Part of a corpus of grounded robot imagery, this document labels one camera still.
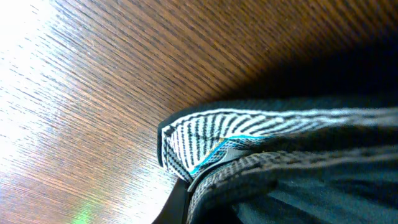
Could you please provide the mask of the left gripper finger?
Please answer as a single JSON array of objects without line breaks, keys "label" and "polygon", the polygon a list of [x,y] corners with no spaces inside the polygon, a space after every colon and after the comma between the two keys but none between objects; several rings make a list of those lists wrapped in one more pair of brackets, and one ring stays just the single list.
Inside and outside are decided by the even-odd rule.
[{"label": "left gripper finger", "polygon": [[190,202],[189,183],[178,179],[163,209],[152,224],[185,224]]}]

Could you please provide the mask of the black shorts garment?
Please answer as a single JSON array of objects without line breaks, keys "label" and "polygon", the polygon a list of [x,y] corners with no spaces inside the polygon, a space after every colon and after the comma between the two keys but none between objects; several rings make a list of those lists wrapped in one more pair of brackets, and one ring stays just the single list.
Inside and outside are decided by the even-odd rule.
[{"label": "black shorts garment", "polygon": [[222,101],[160,123],[186,223],[396,223],[394,95]]}]

